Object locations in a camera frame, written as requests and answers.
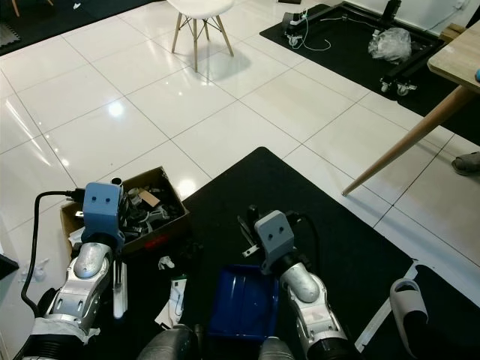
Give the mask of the white chair with wooden legs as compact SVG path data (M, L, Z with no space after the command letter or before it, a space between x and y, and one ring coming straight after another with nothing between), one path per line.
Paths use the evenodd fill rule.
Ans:
M167 2L178 11L177 26L170 49L172 53L176 51L179 34L186 26L193 41L193 68L196 72L199 71L198 41L201 34L206 34L207 41L209 41L209 28L216 29L223 35L227 51L233 57L233 46L231 46L221 15L230 10L236 0L167 0Z

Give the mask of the brown cardboard box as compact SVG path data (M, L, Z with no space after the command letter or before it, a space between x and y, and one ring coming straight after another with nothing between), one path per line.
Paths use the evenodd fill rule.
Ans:
M118 227L124 236L120 257L150 253L189 236L189 211L164 168L121 179L124 198Z

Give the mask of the grey foam puzzle mat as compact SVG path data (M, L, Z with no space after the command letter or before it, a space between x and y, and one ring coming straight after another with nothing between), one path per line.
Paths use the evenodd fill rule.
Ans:
M0 22L0 47L4 48L20 41L20 35L5 22Z

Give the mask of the blue plastic dustpan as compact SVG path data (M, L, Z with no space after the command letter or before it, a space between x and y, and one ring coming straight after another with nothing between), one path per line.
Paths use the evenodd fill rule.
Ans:
M274 336L279 284L260 267L227 265L220 270L207 336L261 342Z

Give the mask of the black furniture top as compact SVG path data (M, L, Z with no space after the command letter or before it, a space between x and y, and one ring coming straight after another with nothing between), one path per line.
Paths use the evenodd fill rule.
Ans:
M20 268L20 264L7 255L0 254L0 278L4 279L8 275L15 273Z

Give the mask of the grey shoe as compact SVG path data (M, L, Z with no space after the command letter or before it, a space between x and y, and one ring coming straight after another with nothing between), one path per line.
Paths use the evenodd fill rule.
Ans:
M480 176L480 151L458 155L451 161L451 167L463 177Z

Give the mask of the black wheeled metal frame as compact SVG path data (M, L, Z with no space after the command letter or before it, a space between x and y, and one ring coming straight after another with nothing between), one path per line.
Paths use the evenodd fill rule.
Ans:
M443 47L435 34L395 18L401 0L383 13L343 2L285 13L264 38L387 96L404 97L430 82L428 59Z

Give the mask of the white tape strip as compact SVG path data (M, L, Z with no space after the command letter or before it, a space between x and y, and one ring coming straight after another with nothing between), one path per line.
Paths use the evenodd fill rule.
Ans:
M388 316L391 315L393 308L390 301L390 295L394 294L394 290L394 285L391 285L390 288L388 288L388 297L382 303L381 308L377 309L377 312L375 312L373 318L371 318L370 322L367 323L363 332L360 333L355 341L354 347L356 347L360 353L363 353L364 349L366 349L366 346L371 342L371 339L374 338L375 332L380 329L382 323L384 323Z

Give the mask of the white plastic tube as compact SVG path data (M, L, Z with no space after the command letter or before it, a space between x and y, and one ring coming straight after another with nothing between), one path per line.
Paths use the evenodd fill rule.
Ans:
M116 321L121 321L129 308L128 303L128 269L123 261L113 264L112 314Z

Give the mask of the black mat under wheeled frame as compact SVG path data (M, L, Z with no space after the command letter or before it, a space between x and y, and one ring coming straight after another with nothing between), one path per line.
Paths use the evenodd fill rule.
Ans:
M398 102L419 116L426 116L455 89L455 83L428 69L428 58L441 48L435 35L408 28L412 54L407 61L391 63L374 59L368 52L374 31L385 28L370 11L360 10L354 4L317 4L307 10L307 15L307 20L298 26L290 25L290 17L285 17L261 31L261 37Z

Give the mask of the grey robot leg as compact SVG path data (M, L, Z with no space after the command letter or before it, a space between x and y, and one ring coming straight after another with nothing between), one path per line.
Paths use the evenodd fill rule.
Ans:
M295 360L295 357L284 340L268 337L259 349L257 360Z
M175 325L159 332L135 360L201 360L201 343L187 325Z

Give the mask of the clear crumpled plastic bag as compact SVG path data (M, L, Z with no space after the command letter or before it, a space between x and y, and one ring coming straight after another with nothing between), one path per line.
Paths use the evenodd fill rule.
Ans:
M412 52L410 33L405 28L387 28L375 30L367 45L367 51L374 59L391 63L407 61Z

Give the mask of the large black floor mat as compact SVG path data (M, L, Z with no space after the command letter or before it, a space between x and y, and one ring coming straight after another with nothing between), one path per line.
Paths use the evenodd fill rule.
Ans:
M223 174L203 185L183 201L190 212L192 240L202 243L202 253L190 268L185 287L181 322L209 324L221 269L230 264L260 266L262 260L244 258L250 245L237 217L249 206L263 213L301 212L319 234L321 274L331 306L349 333L351 343L363 332L384 302L388 290L413 264L411 257L373 227L336 202L321 188L302 177L267 148L255 148ZM82 359L134 360L161 327L155 317L169 298L170 280L158 270L158 254L129 263L130 309L124 322L111 319L81 353ZM480 307L428 268L418 267L415 281L421 286L429 325L453 345L467 347L480 360ZM284 339L292 355L305 360L296 327L297 316L288 299L279 299L274 336ZM202 340L203 359L257 359L260 343L246 340ZM398 337L393 315L379 327L362 353L364 359L409 359Z

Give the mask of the grey robot left leg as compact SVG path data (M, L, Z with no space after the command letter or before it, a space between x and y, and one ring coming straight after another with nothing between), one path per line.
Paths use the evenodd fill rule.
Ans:
M201 360L201 343L187 325L175 325L159 332L135 360Z

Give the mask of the grey robot right leg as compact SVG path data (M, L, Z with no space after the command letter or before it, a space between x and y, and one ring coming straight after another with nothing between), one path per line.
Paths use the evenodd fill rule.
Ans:
M259 349L257 360L295 360L295 357L284 340L268 337Z

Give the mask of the white paper wrapper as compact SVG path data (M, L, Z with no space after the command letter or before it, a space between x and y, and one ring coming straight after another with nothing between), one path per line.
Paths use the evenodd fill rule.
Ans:
M181 322L183 313L183 298L185 297L185 287L188 278L185 275L179 275L171 280L169 299L161 309L154 321L162 329L171 329Z

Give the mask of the grey slipper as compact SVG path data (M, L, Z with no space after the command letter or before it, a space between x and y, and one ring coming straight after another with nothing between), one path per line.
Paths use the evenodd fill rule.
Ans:
M428 314L425 303L423 302L421 288L414 279L399 278L391 285L388 291L388 302L391 305L394 321L397 323L399 337L403 343L404 349L413 357L417 358L410 347L409 336L406 333L404 325L405 316L415 312Z

